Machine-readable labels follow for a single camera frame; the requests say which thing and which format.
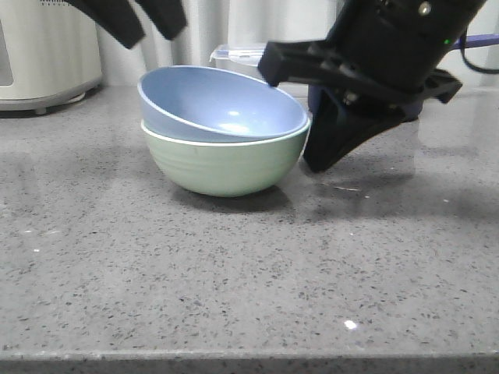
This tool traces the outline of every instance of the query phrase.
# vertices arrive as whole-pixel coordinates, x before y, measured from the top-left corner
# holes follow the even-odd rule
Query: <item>white curtain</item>
[[[147,33],[131,51],[98,30],[104,84],[136,85],[146,71],[172,64],[214,65],[211,52],[219,44],[241,45],[324,38],[344,0],[183,0],[188,27],[166,41],[133,1]],[[499,0],[488,0],[472,22],[470,34],[499,33]],[[477,65],[499,66],[499,47],[469,51]],[[467,69],[457,51],[449,53],[441,68],[467,85],[499,85],[497,76]]]

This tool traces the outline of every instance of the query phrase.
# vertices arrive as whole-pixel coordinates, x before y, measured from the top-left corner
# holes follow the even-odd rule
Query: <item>white appliance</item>
[[[0,111],[43,114],[101,78],[94,21],[63,0],[0,0]]]

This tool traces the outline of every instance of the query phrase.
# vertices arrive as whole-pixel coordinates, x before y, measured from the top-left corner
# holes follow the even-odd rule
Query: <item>blue bowl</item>
[[[302,105],[265,82],[227,70],[169,66],[138,85],[147,128],[173,139],[240,143],[273,139],[306,126]]]

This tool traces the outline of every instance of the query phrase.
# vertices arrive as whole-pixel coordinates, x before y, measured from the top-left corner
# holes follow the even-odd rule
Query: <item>bowl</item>
[[[210,196],[236,197],[279,182],[298,160],[310,128],[278,138],[242,143],[202,143],[168,138],[142,122],[149,151],[175,184]]]
[[[138,85],[152,132],[203,143],[241,143],[292,134],[308,121],[288,93],[236,72],[176,65],[145,74]]]

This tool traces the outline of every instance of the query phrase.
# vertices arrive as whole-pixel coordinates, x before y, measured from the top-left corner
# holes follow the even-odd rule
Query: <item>countertop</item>
[[[132,87],[0,145],[1,373],[499,372],[497,88],[237,199],[159,171]]]

